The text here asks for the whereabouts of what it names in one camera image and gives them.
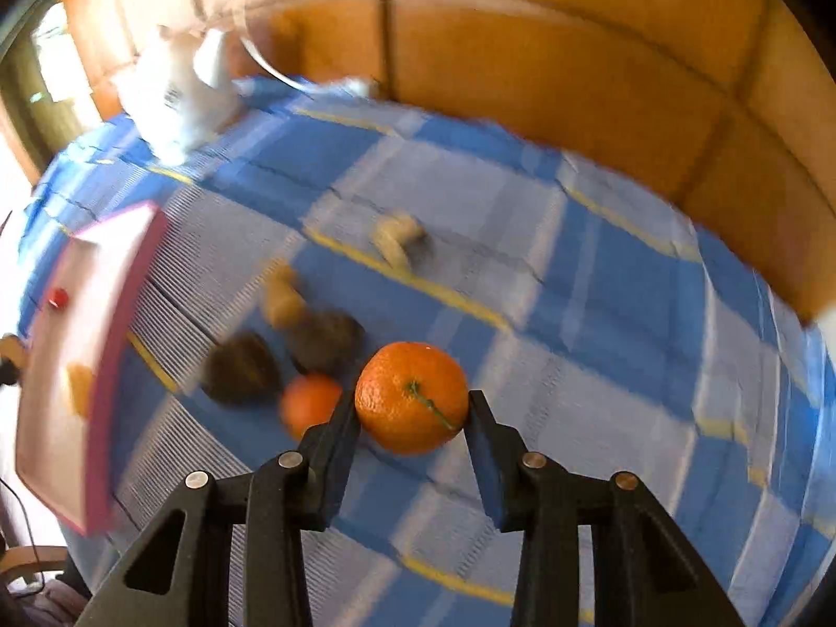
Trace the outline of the yellow fruit piece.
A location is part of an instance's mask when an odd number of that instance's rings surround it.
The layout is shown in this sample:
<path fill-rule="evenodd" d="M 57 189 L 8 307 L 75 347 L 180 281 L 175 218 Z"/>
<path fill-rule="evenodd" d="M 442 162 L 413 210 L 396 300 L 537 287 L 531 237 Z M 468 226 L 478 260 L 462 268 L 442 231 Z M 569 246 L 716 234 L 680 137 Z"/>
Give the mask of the yellow fruit piece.
<path fill-rule="evenodd" d="M 76 416 L 88 419 L 95 384 L 94 371 L 88 365 L 71 363 L 65 367 L 65 378 L 72 411 Z"/>

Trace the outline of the small red tomato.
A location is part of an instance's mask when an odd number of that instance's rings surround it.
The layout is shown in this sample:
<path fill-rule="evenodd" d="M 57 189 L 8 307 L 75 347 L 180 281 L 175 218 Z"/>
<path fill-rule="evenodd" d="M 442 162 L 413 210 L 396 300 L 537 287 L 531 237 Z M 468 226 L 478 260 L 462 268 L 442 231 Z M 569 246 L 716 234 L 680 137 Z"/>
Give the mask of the small red tomato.
<path fill-rule="evenodd" d="M 48 304 L 50 304 L 51 309 L 58 311 L 64 310 L 68 306 L 68 303 L 69 295 L 63 287 L 52 289 L 48 295 Z"/>

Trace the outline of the orange tangerine with stem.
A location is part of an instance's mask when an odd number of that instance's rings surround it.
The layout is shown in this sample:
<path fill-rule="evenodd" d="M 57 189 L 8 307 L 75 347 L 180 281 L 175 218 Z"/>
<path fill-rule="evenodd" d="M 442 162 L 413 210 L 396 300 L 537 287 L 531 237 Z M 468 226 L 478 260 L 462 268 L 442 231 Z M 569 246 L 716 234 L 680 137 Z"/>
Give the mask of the orange tangerine with stem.
<path fill-rule="evenodd" d="M 444 350 L 425 343 L 381 347 L 354 388 L 362 428 L 382 449 L 418 456 L 452 440 L 465 425 L 469 385 Z"/>

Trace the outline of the dark brown passion fruit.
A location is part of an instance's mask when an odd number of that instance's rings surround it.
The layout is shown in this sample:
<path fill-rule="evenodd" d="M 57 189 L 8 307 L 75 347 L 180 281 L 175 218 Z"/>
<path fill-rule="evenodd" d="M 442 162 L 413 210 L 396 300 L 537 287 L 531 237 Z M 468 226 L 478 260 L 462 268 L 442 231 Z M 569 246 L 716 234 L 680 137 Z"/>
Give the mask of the dark brown passion fruit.
<path fill-rule="evenodd" d="M 293 367 L 301 374 L 340 377 L 360 355 L 366 330 L 343 310 L 311 311 L 285 333 Z"/>

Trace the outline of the white pink-rimmed tray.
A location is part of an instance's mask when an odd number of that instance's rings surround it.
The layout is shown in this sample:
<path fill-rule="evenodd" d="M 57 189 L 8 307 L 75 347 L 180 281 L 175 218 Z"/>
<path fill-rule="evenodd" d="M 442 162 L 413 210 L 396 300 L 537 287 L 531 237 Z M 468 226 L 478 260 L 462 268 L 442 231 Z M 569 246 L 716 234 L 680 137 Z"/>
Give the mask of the white pink-rimmed tray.
<path fill-rule="evenodd" d="M 108 523 L 109 445 L 122 351 L 166 227 L 165 211 L 142 202 L 72 235 L 32 323 L 16 473 L 82 535 Z"/>

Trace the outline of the blue plaid tablecloth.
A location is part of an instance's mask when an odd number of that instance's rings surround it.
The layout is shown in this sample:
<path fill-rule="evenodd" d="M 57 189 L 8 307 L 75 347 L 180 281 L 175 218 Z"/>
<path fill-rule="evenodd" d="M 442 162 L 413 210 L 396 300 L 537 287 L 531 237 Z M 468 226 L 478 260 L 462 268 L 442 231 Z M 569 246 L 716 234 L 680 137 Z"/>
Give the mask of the blue plaid tablecloth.
<path fill-rule="evenodd" d="M 89 583 L 191 470 L 288 449 L 272 402 L 199 387 L 215 343 L 282 338 L 273 258 L 380 347 L 448 351 L 500 422 L 575 473 L 633 471 L 749 625 L 789 623 L 834 557 L 834 372 L 825 343 L 716 235 L 645 188 L 490 123 L 239 82 L 242 119 L 164 168 L 116 116 L 68 144 L 2 241 L 2 327 L 27 334 L 69 237 L 138 202 L 170 225 L 137 300 L 111 443 L 111 528 L 72 539 Z M 424 225 L 410 273 L 378 218 Z"/>

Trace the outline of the wooden door with glass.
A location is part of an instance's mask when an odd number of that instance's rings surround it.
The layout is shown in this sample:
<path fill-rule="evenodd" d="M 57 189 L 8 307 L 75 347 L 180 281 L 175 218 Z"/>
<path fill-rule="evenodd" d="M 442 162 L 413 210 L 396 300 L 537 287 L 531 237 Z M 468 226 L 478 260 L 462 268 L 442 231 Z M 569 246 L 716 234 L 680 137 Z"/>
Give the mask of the wooden door with glass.
<path fill-rule="evenodd" d="M 60 0 L 40 0 L 2 59 L 2 100 L 18 140 L 42 174 L 82 133 L 71 99 L 55 102 L 41 73 L 36 30 Z"/>

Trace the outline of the white ceramic electric kettle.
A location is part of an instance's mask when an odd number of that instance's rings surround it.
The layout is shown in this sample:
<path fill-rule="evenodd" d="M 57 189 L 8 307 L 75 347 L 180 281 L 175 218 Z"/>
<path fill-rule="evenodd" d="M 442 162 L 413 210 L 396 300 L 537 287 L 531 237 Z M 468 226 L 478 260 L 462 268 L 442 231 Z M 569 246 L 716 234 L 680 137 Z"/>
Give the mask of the white ceramic electric kettle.
<path fill-rule="evenodd" d="M 197 36 L 161 26 L 153 44 L 112 82 L 140 137 L 167 166 L 184 163 L 243 110 L 218 28 Z"/>

